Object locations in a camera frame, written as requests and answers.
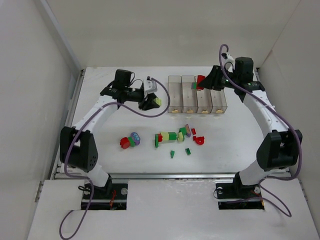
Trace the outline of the lime green lego brick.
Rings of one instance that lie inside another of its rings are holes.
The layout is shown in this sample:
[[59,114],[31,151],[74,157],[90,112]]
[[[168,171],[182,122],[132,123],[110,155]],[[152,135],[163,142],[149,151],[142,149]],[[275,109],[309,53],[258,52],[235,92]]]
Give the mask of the lime green lego brick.
[[154,102],[155,102],[158,106],[160,106],[160,107],[162,106],[162,100],[161,100],[160,98],[157,98],[157,97],[156,97],[156,98],[154,99]]

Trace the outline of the red lego brick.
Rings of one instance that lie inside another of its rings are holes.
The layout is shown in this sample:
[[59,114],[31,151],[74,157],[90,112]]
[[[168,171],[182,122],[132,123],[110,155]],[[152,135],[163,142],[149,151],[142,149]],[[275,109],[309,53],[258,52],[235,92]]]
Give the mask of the red lego brick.
[[203,87],[200,86],[200,83],[205,79],[206,77],[204,75],[198,75],[196,77],[196,90],[201,91],[204,90]]

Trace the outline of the green yellow lego assembly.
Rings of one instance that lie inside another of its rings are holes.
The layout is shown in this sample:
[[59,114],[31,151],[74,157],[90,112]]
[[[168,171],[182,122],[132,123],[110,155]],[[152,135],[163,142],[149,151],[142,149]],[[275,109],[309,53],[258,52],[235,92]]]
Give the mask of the green yellow lego assembly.
[[154,146],[158,148],[161,143],[171,143],[178,139],[176,132],[165,132],[156,133],[154,136]]

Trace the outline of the multicolour lego stack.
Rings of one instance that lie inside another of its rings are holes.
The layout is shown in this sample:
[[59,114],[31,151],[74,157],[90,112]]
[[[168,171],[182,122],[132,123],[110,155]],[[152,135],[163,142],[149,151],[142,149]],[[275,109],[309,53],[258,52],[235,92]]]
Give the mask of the multicolour lego stack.
[[137,132],[132,132],[130,136],[123,137],[119,141],[119,145],[122,149],[134,148],[138,146],[141,142],[141,137],[138,135]]

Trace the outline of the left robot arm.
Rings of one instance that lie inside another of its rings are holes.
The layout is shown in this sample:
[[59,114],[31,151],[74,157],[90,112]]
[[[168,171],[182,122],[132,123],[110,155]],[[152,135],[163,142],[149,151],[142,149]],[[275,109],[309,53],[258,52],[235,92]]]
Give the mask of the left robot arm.
[[139,88],[132,87],[132,75],[129,70],[116,70],[114,80],[103,88],[89,112],[78,123],[65,126],[60,132],[60,161],[64,168],[83,171],[84,179],[105,193],[111,191],[112,178],[98,163],[95,134],[113,113],[124,107],[125,102],[137,103],[142,111],[160,107],[155,94],[158,82],[147,77]]

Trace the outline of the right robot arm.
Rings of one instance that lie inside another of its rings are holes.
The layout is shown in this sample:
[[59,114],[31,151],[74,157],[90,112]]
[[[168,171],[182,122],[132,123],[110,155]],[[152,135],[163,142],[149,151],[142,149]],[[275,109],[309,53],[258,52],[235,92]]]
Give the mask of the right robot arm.
[[241,102],[250,110],[263,134],[255,161],[237,172],[232,188],[238,193],[254,188],[272,172],[294,166],[302,151],[302,133],[295,130],[271,105],[262,83],[254,80],[254,62],[249,57],[232,58],[220,55],[220,65],[199,83],[208,90],[234,90]]

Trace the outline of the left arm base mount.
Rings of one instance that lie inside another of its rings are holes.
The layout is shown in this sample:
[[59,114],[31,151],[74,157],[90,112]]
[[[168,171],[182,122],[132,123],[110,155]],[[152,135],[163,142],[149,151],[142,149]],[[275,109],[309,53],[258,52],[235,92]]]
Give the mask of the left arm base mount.
[[[85,210],[89,204],[91,196],[91,185],[79,185],[78,190],[82,191],[81,210]],[[122,211],[127,209],[128,184],[113,183],[109,194],[101,189],[94,189],[93,198],[88,209],[92,211]]]

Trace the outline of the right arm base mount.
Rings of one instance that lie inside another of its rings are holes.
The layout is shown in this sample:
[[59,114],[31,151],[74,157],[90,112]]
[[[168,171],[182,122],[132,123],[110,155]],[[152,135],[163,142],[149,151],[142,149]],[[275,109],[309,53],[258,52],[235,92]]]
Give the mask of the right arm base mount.
[[219,210],[264,210],[261,189],[258,184],[236,189],[231,182],[215,184],[214,197]]

